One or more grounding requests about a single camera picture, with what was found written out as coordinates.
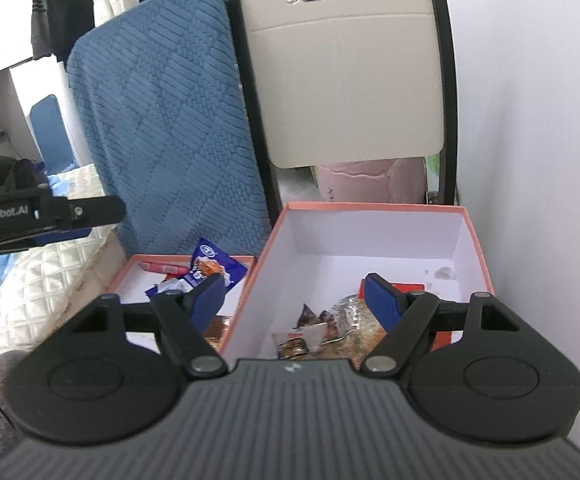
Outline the blue quilted chair cover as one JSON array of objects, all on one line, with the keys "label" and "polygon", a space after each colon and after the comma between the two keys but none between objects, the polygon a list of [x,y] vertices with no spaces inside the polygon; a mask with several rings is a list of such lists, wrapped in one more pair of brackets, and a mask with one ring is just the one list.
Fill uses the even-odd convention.
[{"label": "blue quilted chair cover", "polygon": [[76,41],[69,87],[127,254],[210,240],[258,255],[270,233],[224,0],[145,0]]}]

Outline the white label snack packet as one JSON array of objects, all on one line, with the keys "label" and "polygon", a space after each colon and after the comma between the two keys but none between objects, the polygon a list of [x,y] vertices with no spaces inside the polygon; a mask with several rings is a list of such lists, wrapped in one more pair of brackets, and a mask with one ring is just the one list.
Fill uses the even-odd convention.
[{"label": "white label snack packet", "polygon": [[271,334],[277,357],[295,360],[321,351],[327,331],[326,323],[305,325]]}]

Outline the small dark candy packet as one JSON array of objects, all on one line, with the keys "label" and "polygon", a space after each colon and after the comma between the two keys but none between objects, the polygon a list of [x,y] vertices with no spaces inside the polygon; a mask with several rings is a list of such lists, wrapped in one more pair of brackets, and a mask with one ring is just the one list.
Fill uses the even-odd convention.
[{"label": "small dark candy packet", "polygon": [[327,329],[330,332],[337,333],[339,328],[337,327],[337,320],[334,314],[329,310],[323,310],[319,314],[311,310],[307,304],[303,304],[303,309],[299,315],[299,319],[296,322],[297,327],[311,326],[317,324],[326,324]]}]

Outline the black clothing pile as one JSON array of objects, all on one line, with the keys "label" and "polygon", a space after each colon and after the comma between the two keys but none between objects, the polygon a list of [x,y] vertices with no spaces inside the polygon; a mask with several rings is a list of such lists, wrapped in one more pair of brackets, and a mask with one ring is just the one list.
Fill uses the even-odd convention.
[{"label": "black clothing pile", "polygon": [[37,188],[48,184],[43,171],[38,171],[29,159],[15,159],[0,155],[0,194]]}]

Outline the red sausage stick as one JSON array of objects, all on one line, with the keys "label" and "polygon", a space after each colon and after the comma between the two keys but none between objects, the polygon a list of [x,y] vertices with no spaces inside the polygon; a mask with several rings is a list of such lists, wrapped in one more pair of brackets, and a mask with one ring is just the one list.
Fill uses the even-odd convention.
[{"label": "red sausage stick", "polygon": [[181,275],[186,274],[189,271],[188,266],[179,266],[179,264],[155,261],[139,261],[138,266],[144,271],[160,274]]}]

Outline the red-brown snack bar packet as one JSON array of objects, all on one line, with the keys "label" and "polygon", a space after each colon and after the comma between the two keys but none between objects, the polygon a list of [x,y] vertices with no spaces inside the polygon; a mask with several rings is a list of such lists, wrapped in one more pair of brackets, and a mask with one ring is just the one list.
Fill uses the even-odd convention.
[{"label": "red-brown snack bar packet", "polygon": [[390,328],[385,339],[404,356],[418,348],[424,353],[458,342],[465,322],[466,307],[427,292],[421,284],[390,286]]}]

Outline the white shelf unit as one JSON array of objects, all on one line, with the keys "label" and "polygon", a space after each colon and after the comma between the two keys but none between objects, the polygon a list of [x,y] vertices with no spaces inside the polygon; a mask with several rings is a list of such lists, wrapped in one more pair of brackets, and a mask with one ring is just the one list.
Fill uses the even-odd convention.
[{"label": "white shelf unit", "polygon": [[62,130],[77,164],[92,162],[64,65],[52,56],[0,69],[0,155],[40,160],[42,151],[32,122],[34,105],[57,99]]}]

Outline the cream quilted bedding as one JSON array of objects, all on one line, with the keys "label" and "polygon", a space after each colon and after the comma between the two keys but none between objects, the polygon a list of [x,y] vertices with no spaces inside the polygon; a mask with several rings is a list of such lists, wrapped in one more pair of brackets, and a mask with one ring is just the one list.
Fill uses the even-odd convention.
[{"label": "cream quilted bedding", "polygon": [[106,292],[125,263],[114,226],[0,256],[0,354],[34,349]]}]

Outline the pink quilted bundle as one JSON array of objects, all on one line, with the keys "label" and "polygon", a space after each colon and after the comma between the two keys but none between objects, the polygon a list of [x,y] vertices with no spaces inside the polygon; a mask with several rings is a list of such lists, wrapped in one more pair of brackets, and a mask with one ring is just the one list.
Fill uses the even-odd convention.
[{"label": "pink quilted bundle", "polygon": [[421,157],[340,162],[314,168],[327,202],[424,204],[427,174]]}]

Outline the cream chair backrest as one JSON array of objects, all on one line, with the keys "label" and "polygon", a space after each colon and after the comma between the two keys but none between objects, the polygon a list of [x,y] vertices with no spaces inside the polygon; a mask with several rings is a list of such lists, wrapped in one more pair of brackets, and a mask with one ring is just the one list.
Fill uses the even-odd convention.
[{"label": "cream chair backrest", "polygon": [[432,0],[240,0],[279,168],[429,156],[444,144]]}]

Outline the deep pink storage box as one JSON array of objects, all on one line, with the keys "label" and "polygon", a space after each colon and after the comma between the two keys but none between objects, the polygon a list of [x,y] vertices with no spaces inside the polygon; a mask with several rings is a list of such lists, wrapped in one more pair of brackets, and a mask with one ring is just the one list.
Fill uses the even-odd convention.
[{"label": "deep pink storage box", "polygon": [[289,203],[250,272],[220,352],[228,364],[272,359],[274,332],[303,307],[321,312],[376,273],[465,302],[491,292],[483,250],[459,206]]}]

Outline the spicy strips clear packet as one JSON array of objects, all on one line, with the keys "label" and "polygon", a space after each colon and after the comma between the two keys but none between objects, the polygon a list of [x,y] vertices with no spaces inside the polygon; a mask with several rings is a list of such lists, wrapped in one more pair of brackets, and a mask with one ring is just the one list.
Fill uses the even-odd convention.
[{"label": "spicy strips clear packet", "polygon": [[229,335],[231,323],[231,316],[216,315],[203,333],[204,339],[219,353],[223,352],[221,348]]}]

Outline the green-edged fried snack bag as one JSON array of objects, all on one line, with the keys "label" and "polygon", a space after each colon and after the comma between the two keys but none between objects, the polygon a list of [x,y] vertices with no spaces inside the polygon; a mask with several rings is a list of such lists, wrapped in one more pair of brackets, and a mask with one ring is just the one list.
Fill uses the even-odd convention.
[{"label": "green-edged fried snack bag", "polygon": [[337,301],[319,318],[327,326],[319,358],[349,360],[356,368],[386,334],[365,302],[355,295]]}]

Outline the red blue dried fish bag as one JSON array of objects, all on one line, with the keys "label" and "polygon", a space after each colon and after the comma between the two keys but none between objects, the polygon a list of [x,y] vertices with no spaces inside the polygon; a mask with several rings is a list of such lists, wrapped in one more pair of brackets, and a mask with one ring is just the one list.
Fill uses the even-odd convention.
[{"label": "red blue dried fish bag", "polygon": [[192,253],[189,271],[154,285],[145,294],[152,298],[168,290],[191,292],[214,274],[223,278],[225,288],[230,292],[245,278],[247,267],[206,238],[200,238]]}]

